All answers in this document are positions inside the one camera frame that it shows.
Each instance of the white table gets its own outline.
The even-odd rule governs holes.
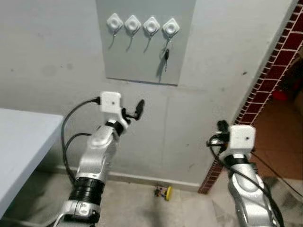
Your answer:
[[[0,108],[0,218],[59,137],[62,119]]]

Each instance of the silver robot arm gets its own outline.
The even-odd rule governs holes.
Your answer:
[[[101,195],[119,137],[130,124],[127,118],[139,120],[143,113],[143,100],[137,105],[134,115],[127,114],[120,101],[119,93],[101,93],[101,111],[106,123],[88,139],[73,190],[64,202],[54,227],[94,227],[99,221]]]
[[[226,121],[218,122],[218,128],[219,132],[209,140],[207,146],[220,147],[219,159],[226,166],[239,171],[265,189],[262,179],[248,162],[254,147],[255,128],[248,125],[228,127]],[[276,217],[267,196],[252,182],[233,171],[230,171],[229,178],[228,188],[235,202],[240,226],[276,226]]]

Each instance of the yellow object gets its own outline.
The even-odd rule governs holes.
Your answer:
[[[172,187],[169,186],[169,187],[167,188],[167,190],[166,190],[166,196],[165,196],[165,200],[166,200],[166,201],[169,201],[169,200],[170,200],[171,194],[172,194]]]

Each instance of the red brick trim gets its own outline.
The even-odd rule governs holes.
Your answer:
[[[303,44],[303,0],[299,0],[293,14],[276,43],[266,66],[259,75],[255,86],[234,124],[252,124],[262,111],[279,81],[287,72],[291,62],[298,56]],[[215,160],[209,169],[198,193],[207,194],[218,178],[222,167]]]

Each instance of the gray wall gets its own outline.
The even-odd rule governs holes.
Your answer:
[[[205,141],[231,121],[291,0],[197,0],[178,87],[106,79],[94,0],[0,1],[0,107],[66,114],[101,90],[142,120],[121,138],[113,171],[200,183],[212,163]],[[93,131],[98,107],[81,109],[68,135]],[[73,166],[85,148],[75,142]],[[61,166],[57,143],[45,166]]]

